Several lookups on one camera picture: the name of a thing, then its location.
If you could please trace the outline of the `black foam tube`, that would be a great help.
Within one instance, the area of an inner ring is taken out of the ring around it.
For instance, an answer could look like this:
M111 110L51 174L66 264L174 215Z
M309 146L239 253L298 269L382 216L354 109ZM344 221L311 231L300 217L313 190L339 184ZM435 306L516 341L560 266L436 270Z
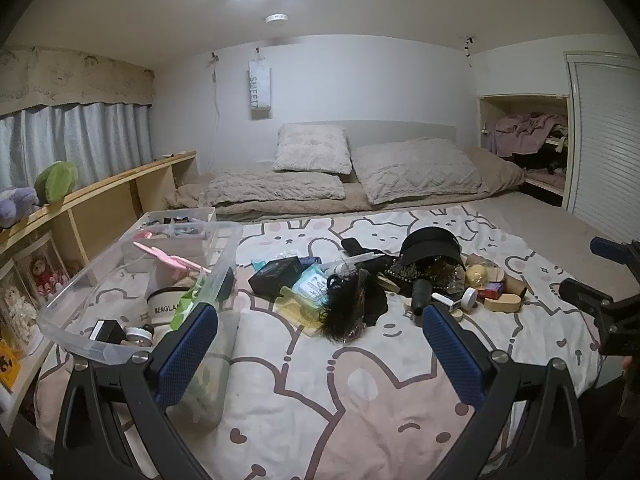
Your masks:
M431 304L432 293L433 287L429 281L420 278L413 283L410 309L416 318L420 318L424 309Z

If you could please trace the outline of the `bunny print bed sheet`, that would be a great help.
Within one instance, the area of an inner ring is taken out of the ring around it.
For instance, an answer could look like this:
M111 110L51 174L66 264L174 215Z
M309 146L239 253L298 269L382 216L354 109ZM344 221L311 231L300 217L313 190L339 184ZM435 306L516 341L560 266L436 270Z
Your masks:
M520 310L476 307L461 325L518 362L563 360L577 392L596 381L590 318L558 295L564 271L470 205L281 220L245 227L221 330L193 388L167 414L215 479L424 479L472 417L409 311L388 309L355 341L312 334L250 289L255 263L284 256L342 258L354 238L388 254L427 226L454 233L465 255L527 285Z

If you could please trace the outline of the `brown cardboard tube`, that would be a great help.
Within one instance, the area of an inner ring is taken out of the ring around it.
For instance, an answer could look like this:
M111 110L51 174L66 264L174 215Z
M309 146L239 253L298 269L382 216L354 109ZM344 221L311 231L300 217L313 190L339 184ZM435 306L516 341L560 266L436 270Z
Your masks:
M524 297L526 295L528 285L512 276L507 276L504 280L504 292L506 294Z

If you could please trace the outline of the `left beige pillow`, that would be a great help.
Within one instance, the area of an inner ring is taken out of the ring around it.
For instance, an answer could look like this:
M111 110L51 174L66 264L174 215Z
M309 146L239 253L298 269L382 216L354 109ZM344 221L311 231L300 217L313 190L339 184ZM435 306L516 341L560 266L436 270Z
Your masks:
M272 169L348 176L352 159L345 130L338 125L284 124Z

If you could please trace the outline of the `right beige pillow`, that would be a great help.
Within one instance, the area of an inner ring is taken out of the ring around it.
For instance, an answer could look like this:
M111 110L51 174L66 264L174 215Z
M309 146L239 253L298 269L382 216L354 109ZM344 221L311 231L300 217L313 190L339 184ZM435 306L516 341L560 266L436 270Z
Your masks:
M480 170L454 142L418 139L360 146L352 166L372 205L441 195L472 195Z

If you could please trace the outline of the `pink bunny phone stand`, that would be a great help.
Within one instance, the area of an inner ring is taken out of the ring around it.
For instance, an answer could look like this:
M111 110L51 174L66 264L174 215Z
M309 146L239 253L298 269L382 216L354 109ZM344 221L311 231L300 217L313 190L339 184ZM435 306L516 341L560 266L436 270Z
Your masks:
M148 246L139 242L134 242L134 247L142 250L146 254L157 258L157 260L166 266L170 266L171 268L179 271L198 271L204 274L209 274L210 270L204 268L204 266L200 266L199 264L188 260L186 258L182 258L175 255L167 255L166 252L163 252L160 248L154 246Z

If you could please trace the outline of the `teal wet wipes pack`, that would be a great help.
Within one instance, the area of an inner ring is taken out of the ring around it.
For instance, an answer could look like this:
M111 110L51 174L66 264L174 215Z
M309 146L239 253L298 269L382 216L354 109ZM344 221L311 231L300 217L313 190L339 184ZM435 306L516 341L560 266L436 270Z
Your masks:
M320 264L314 264L302 273L292 291L322 307L328 301L328 276Z

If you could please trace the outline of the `green plush toy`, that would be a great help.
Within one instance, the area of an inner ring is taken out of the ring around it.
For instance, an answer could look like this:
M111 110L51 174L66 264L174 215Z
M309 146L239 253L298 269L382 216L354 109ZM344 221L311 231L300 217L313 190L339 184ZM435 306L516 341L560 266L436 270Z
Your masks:
M59 160L36 177L34 189L41 206L62 202L73 191L78 169L73 162Z

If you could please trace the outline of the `white cardboard box of items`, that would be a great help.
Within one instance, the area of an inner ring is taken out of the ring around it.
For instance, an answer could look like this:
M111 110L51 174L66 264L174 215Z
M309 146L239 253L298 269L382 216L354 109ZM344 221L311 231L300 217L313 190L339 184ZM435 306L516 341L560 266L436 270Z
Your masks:
M150 226L164 226L171 223L213 222L216 220L216 208L182 208L171 210L149 211L134 222L125 232L124 237L137 234Z

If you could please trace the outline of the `clear plastic storage bin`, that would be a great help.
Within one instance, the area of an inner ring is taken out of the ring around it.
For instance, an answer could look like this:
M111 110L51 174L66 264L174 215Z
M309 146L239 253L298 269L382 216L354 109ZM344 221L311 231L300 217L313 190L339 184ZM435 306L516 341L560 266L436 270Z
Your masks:
M114 320L122 328L151 325L146 303L149 294L171 286L190 289L204 274L166 266L134 247L134 242L204 266L210 270L204 275L209 279L208 304L218 315L218 332L180 406L197 424L215 427L224 410L239 326L240 316L233 301L235 255L241 235L239 223L215 220L150 226L137 234L122 236L42 308L37 316L40 332L75 356L102 364L122 364L131 356L131 350L118 342L99 342L92 332L99 322ZM153 328L155 341L170 331L169 324Z

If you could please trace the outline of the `beige pillow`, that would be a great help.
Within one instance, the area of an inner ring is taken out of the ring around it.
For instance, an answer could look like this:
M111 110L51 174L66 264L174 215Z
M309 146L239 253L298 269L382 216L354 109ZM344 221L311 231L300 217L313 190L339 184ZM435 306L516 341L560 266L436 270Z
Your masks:
M352 159L345 130L338 125L284 124L272 169L348 176Z
M441 195L472 195L480 170L454 142L418 139L360 146L352 166L372 205Z

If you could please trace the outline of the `yellow translucent plastic piece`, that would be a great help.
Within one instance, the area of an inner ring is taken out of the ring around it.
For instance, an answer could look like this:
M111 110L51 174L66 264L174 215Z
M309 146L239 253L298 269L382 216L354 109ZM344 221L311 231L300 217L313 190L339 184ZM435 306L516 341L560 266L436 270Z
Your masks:
M274 300L274 310L292 325L302 326L303 333L309 337L316 336L320 330L320 308L289 287L280 289L279 296Z

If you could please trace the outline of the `pile of clothes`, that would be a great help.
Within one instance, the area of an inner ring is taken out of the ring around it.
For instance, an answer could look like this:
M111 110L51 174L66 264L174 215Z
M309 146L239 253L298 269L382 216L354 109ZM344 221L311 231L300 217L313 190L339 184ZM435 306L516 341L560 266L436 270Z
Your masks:
M525 170L565 174L570 132L567 118L533 112L501 117L490 129L487 148Z

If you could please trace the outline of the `yellow sponge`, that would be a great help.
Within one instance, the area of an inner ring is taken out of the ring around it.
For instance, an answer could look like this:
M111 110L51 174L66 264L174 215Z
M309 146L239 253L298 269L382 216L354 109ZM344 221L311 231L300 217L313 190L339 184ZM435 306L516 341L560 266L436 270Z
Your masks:
M473 264L465 270L465 283L472 288L484 288L488 282L488 270L482 264Z

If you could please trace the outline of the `white Mengland pouch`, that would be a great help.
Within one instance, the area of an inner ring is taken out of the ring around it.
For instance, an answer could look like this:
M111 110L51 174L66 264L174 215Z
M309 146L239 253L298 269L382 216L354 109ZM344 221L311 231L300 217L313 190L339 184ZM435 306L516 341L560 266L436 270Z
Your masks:
M146 298L149 308L149 323L153 326L169 324L175 316L181 298L189 291L187 287L164 287Z

